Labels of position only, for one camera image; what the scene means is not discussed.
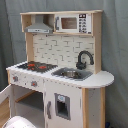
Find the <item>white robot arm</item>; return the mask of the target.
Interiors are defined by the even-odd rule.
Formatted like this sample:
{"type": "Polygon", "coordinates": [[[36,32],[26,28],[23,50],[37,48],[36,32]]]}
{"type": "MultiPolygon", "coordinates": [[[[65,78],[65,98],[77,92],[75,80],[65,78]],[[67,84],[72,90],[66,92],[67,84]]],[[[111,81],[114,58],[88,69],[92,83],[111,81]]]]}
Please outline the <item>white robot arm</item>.
{"type": "Polygon", "coordinates": [[[2,128],[36,128],[29,120],[21,116],[10,118],[2,128]]]}

